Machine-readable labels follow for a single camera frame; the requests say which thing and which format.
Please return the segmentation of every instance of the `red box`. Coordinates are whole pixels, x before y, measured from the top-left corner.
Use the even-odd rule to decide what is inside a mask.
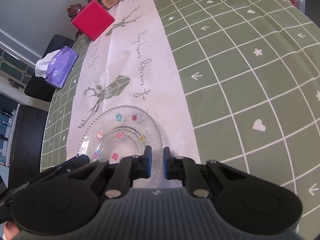
[[[95,0],[92,0],[72,20],[72,24],[95,41],[115,19]]]

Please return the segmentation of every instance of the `chair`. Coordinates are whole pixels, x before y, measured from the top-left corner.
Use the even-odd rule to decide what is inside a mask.
[[[65,36],[56,34],[52,37],[47,49],[42,58],[44,58],[48,53],[55,50],[62,49],[64,46],[72,48],[75,42]],[[54,94],[55,88],[49,85],[44,78],[36,77],[35,74],[31,77],[28,85],[26,86],[24,93],[27,96],[37,98],[46,102],[51,102]]]
[[[32,106],[19,107],[10,151],[8,189],[16,188],[40,173],[47,116],[48,112]]]

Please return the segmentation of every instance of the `green tablecloth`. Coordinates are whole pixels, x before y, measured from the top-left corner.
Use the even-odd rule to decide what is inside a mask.
[[[320,221],[320,30],[288,0],[154,3],[201,162],[223,161],[295,192],[304,206],[299,233],[313,239]],[[76,41],[79,59],[53,96],[41,171],[66,160],[72,102],[89,43],[85,35]]]

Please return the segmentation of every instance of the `human hand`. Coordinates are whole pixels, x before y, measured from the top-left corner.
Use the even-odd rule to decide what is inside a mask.
[[[12,221],[7,221],[3,227],[4,236],[7,240],[12,240],[17,234],[20,233],[16,224]]]

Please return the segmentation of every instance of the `clear glass dish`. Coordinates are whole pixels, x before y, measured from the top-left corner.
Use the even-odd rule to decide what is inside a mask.
[[[135,106],[117,106],[98,116],[84,133],[77,155],[90,162],[118,163],[121,158],[143,155],[152,147],[151,177],[135,181],[135,187],[156,187],[162,168],[162,139],[152,117]]]

